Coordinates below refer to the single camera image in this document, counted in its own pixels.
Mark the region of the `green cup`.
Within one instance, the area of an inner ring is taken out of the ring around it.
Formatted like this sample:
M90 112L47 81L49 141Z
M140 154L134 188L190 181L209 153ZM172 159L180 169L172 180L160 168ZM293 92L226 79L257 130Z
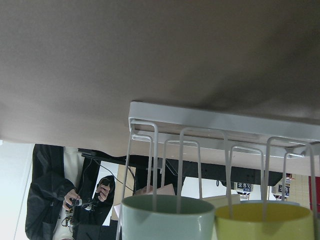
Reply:
M138 195L122 201L123 240L210 240L214 206L176 195Z

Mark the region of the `yellow cup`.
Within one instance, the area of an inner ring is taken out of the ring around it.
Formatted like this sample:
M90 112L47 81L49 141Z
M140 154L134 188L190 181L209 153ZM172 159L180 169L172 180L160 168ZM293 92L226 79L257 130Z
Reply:
M232 217L228 206L219 207L215 228L219 240L315 239L311 210L278 202L233 204Z

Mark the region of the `person in black jacket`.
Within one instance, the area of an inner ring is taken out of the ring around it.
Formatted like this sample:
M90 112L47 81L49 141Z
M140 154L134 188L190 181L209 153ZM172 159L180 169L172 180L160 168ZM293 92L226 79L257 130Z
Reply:
M30 240L74 240L80 224L101 226L114 202L115 178L76 147L35 144L25 234Z

